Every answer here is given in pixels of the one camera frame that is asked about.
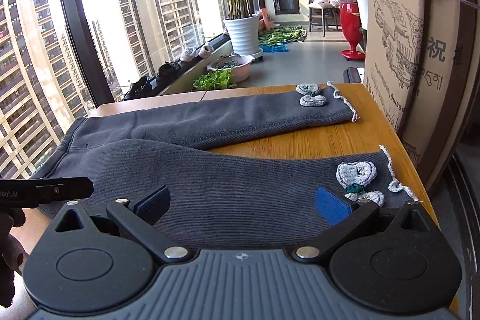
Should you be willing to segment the black shoe on sill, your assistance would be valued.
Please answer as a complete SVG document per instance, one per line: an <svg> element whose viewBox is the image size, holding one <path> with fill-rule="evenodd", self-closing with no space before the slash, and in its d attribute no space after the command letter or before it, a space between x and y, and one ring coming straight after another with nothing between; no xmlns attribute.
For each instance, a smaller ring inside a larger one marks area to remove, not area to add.
<svg viewBox="0 0 480 320"><path fill-rule="evenodd" d="M124 95L123 101L129 101L151 95L152 86L147 76L142 76L137 82L130 85L129 91Z"/></svg>

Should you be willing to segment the green leafy vegetable bunch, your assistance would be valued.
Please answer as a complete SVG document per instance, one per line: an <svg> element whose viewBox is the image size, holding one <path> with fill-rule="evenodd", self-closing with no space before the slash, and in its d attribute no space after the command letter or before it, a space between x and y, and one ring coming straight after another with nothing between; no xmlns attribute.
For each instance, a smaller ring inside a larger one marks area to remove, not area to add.
<svg viewBox="0 0 480 320"><path fill-rule="evenodd" d="M230 69L209 71L193 80L193 91L216 91L235 88Z"/></svg>

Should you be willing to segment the dark grey knit pants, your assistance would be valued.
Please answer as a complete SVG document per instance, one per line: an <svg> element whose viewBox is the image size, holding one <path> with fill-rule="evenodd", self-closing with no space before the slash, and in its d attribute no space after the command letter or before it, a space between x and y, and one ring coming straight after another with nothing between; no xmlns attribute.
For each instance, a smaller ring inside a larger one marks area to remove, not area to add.
<svg viewBox="0 0 480 320"><path fill-rule="evenodd" d="M35 177L90 179L94 191L83 202L87 209L117 198L137 201L166 187L171 204L155 226L193 249L305 243L331 226L317 201L321 189L387 208L412 200L385 148L313 160L216 153L225 145L357 121L334 85L315 95L321 106L304 106L295 90L80 118Z"/></svg>

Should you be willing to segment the pink basin with plants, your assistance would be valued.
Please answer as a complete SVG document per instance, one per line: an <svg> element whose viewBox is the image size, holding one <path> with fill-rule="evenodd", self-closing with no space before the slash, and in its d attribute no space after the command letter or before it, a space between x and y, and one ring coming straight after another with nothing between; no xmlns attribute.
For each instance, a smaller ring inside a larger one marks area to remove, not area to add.
<svg viewBox="0 0 480 320"><path fill-rule="evenodd" d="M236 84L249 78L254 59L251 55L231 54L230 56L222 56L208 64L207 70L230 71L230 81Z"/></svg>

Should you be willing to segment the black shoe near basin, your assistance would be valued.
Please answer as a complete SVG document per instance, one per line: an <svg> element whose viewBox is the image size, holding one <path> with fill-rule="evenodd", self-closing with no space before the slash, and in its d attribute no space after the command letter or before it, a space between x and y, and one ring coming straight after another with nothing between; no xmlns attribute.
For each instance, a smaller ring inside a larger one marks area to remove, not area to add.
<svg viewBox="0 0 480 320"><path fill-rule="evenodd" d="M179 62L166 62L158 68L155 79L158 84L170 84L182 74Z"/></svg>

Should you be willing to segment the wooden stool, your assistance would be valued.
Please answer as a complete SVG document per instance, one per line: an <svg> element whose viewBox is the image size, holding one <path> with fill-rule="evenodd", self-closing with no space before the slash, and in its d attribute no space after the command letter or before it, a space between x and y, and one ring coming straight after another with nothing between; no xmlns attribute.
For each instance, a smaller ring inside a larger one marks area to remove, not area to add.
<svg viewBox="0 0 480 320"><path fill-rule="evenodd" d="M319 27L322 35L325 37L329 29L338 30L340 28L339 11L328 2L315 3L308 5L308 31L312 32L314 27Z"/></svg>

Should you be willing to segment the white shoe on sill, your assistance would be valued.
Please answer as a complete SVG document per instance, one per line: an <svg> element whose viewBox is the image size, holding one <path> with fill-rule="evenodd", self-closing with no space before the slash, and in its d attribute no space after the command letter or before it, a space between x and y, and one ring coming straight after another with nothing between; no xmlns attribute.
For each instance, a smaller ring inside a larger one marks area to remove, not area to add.
<svg viewBox="0 0 480 320"><path fill-rule="evenodd" d="M181 56L180 56L180 61L181 62L191 62L194 60L194 58L197 56L197 49L192 48L192 47L186 47Z"/></svg>

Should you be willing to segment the large printed cardboard box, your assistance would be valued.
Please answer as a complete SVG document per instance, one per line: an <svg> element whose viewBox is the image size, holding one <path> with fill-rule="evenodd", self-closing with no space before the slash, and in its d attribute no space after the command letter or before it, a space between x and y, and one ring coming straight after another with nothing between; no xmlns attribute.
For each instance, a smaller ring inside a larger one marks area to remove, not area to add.
<svg viewBox="0 0 480 320"><path fill-rule="evenodd" d="M479 92L479 0L368 0L364 83L426 188Z"/></svg>

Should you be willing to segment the blue bag on floor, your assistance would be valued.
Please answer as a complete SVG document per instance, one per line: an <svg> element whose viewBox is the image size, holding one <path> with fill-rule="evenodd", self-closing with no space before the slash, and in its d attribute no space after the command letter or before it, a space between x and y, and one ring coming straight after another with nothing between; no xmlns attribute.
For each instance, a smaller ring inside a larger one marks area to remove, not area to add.
<svg viewBox="0 0 480 320"><path fill-rule="evenodd" d="M283 53L283 52L288 52L289 49L285 44L278 44L278 45L260 45L260 48L264 53Z"/></svg>

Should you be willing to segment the green vegetables on floor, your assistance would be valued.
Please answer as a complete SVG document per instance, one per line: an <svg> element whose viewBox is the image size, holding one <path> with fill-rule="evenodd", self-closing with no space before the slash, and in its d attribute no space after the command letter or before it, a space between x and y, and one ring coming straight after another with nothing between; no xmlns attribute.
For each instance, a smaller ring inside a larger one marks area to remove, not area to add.
<svg viewBox="0 0 480 320"><path fill-rule="evenodd" d="M280 46L291 42L304 41L307 30L302 26L279 27L259 32L261 46Z"/></svg>

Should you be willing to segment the red pedestal vase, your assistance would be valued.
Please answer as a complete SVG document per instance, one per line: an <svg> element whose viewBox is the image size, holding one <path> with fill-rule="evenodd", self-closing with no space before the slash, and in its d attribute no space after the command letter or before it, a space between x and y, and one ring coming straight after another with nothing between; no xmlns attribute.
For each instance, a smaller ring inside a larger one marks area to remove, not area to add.
<svg viewBox="0 0 480 320"><path fill-rule="evenodd" d="M350 48L343 50L341 55L347 60L364 61L365 54L356 49L362 40L358 4L354 2L344 2L341 4L339 11L343 35L350 45Z"/></svg>

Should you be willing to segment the pink shoe on sill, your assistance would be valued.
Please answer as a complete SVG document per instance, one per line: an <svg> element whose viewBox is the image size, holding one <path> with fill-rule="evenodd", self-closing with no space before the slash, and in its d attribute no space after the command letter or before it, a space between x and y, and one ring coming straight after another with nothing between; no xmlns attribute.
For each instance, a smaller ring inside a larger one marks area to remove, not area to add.
<svg viewBox="0 0 480 320"><path fill-rule="evenodd" d="M206 42L203 46L199 48L198 56L202 59L205 59L210 57L213 52L213 46L209 42Z"/></svg>

